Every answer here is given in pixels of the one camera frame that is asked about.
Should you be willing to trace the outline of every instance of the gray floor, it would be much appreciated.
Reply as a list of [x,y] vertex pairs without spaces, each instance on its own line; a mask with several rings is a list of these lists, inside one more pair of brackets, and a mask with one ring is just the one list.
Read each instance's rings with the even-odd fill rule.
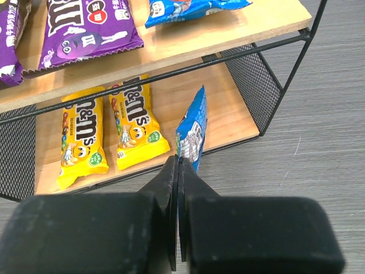
[[[315,14],[319,0],[302,0]],[[298,195],[327,211],[347,259],[365,269],[365,4],[328,0],[315,41],[267,134],[203,157],[200,175],[223,195]],[[298,45],[265,56],[284,79]],[[152,172],[98,191],[136,191]],[[16,204],[0,200],[0,233]],[[185,273],[179,265],[178,273]]]

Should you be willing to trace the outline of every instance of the green label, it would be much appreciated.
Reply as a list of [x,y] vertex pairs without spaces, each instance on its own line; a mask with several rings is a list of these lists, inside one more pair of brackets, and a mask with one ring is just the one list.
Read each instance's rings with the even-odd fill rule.
[[93,155],[91,155],[90,158],[90,165],[92,166],[97,166],[98,164],[100,164],[103,160],[103,157],[100,153],[96,152]]
[[160,140],[160,133],[158,131],[154,131],[151,133],[148,137],[148,143],[156,143],[158,140]]
[[64,151],[64,149],[67,147],[67,142],[66,141],[62,141],[62,151]]
[[122,128],[119,124],[116,125],[116,128],[118,129],[118,135],[120,135]]

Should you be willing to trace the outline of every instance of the purple m&m's character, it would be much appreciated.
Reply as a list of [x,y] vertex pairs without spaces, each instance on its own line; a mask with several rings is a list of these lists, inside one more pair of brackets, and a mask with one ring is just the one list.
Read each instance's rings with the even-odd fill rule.
[[83,28],[69,28],[66,37],[57,48],[57,56],[59,58],[74,60],[82,59],[93,53],[99,46],[106,43],[114,42],[127,36],[126,31],[120,31],[112,36],[102,37],[98,33],[86,31]]

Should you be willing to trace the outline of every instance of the wooden shelf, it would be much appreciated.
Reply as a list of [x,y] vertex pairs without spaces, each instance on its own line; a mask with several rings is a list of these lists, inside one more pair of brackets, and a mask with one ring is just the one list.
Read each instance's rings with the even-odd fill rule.
[[[199,59],[195,59],[167,67],[154,71],[151,75],[177,69],[179,66],[193,65],[199,61]],[[117,148],[115,121],[108,98],[104,98],[104,150],[110,166],[109,171],[102,175],[79,178],[76,183],[63,192],[74,191],[117,176],[128,175],[163,164],[167,157],[176,151],[175,129],[202,84],[205,85],[208,101],[205,151],[249,139],[259,134],[225,64],[210,66],[154,82],[151,84],[153,113],[160,123],[162,135],[169,141],[171,151],[124,171],[118,171],[115,163]],[[60,99],[40,103],[38,106],[43,107],[50,103],[56,103],[58,100]],[[62,192],[56,182],[60,170],[62,110],[54,111],[52,114],[39,115],[36,119],[36,194]]]
[[[204,55],[303,29],[311,15],[299,0],[253,0],[242,10],[150,29],[144,27],[148,0],[130,1],[143,49],[101,57],[0,91],[0,112],[43,102],[85,88],[178,64]],[[47,19],[46,1],[34,0],[18,56],[25,70],[36,69]]]

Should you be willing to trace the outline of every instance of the yellow m&m's bag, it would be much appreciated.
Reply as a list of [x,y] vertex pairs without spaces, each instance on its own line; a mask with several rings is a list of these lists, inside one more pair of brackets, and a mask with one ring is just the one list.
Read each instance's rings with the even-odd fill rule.
[[[89,88],[65,96],[62,101],[103,90],[103,87]],[[106,173],[108,169],[103,150],[103,98],[64,108],[59,188],[69,187],[77,177]]]
[[[137,82],[148,75],[137,76],[123,84]],[[150,160],[170,150],[169,143],[160,132],[160,125],[152,114],[149,84],[129,88],[109,95],[117,133],[117,166],[124,170]]]

